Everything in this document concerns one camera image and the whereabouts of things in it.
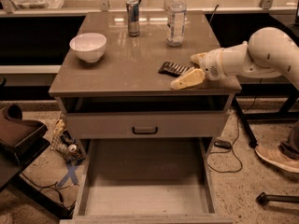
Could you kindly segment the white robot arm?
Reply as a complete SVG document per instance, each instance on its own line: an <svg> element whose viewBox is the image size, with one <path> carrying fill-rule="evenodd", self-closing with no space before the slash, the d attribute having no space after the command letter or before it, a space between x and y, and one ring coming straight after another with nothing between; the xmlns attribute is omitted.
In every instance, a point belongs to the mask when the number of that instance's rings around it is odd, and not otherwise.
<svg viewBox="0 0 299 224"><path fill-rule="evenodd" d="M229 76L270 78L284 76L299 89L299 47L283 31L265 27L240 45L213 49L191 56L198 68L191 68L171 82L173 90L201 84L205 79Z"/></svg>

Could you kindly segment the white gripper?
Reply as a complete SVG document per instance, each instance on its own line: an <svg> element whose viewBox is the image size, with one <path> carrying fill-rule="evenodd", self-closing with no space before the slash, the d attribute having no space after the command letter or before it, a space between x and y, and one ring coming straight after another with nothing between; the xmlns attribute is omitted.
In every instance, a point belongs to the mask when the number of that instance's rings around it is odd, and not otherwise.
<svg viewBox="0 0 299 224"><path fill-rule="evenodd" d="M177 77L170 84L173 90L182 90L201 84L207 77L209 80L224 79L224 72L221 67L222 49L213 49L209 52L196 53L191 56L193 63L200 65L200 68L191 68L180 77Z"/></svg>

